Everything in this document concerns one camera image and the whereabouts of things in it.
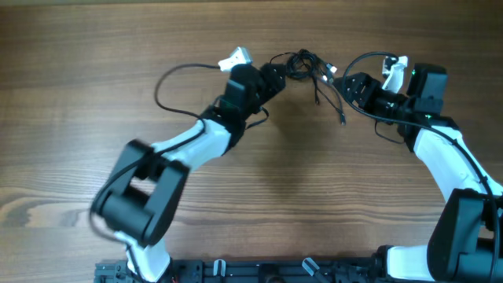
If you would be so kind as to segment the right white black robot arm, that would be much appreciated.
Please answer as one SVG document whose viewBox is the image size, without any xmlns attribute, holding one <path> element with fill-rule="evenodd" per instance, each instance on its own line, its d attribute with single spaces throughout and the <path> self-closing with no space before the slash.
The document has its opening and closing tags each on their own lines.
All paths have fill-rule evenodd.
<svg viewBox="0 0 503 283">
<path fill-rule="evenodd" d="M 384 249 L 384 274 L 411 281 L 502 280 L 502 186 L 480 166 L 450 117 L 442 116 L 446 69 L 415 64 L 405 94 L 405 65 L 384 63 L 385 81 L 360 72 L 333 83 L 362 113 L 398 124 L 408 149 L 431 173 L 445 207 L 430 240 Z"/>
</svg>

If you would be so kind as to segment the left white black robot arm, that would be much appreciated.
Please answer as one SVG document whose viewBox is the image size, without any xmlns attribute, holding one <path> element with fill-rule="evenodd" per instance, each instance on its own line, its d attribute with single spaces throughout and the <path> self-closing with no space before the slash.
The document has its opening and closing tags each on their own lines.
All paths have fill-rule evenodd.
<svg viewBox="0 0 503 283">
<path fill-rule="evenodd" d="M 252 115 L 286 86 L 283 64 L 230 69 L 225 93 L 196 124 L 167 141 L 129 141 L 106 183 L 90 205 L 90 217 L 102 217 L 113 231 L 110 241 L 124 244 L 124 270 L 131 282 L 173 281 L 171 257 L 163 236 L 170 227 L 189 174 L 229 152 L 254 125 Z"/>
</svg>

